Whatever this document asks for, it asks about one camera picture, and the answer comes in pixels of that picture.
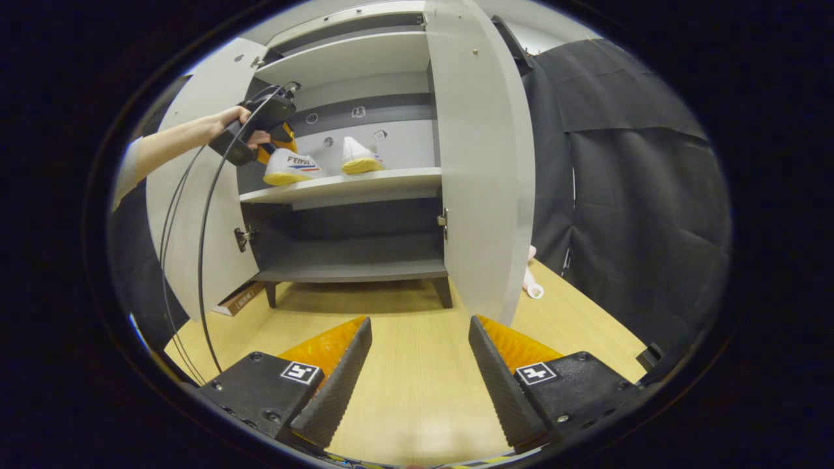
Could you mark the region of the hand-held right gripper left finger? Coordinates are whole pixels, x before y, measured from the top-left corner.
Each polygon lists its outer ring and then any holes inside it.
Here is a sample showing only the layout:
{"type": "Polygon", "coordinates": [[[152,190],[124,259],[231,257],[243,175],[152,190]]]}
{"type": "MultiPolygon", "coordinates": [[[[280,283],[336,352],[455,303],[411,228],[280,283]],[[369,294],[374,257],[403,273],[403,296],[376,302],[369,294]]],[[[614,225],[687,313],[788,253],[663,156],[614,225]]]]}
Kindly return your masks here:
{"type": "Polygon", "coordinates": [[[282,354],[253,351],[199,389],[200,397],[257,433],[324,450],[342,422],[373,341],[356,317],[282,354]]]}

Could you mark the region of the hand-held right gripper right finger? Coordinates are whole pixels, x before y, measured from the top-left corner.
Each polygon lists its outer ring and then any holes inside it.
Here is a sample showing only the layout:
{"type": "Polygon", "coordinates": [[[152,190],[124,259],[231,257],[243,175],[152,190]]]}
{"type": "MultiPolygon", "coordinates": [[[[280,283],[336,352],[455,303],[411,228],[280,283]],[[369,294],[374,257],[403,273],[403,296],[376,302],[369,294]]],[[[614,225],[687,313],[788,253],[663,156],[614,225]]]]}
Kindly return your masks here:
{"type": "Polygon", "coordinates": [[[468,343],[508,445],[561,450],[597,436],[646,396],[588,351],[559,354],[475,315],[468,343]]]}

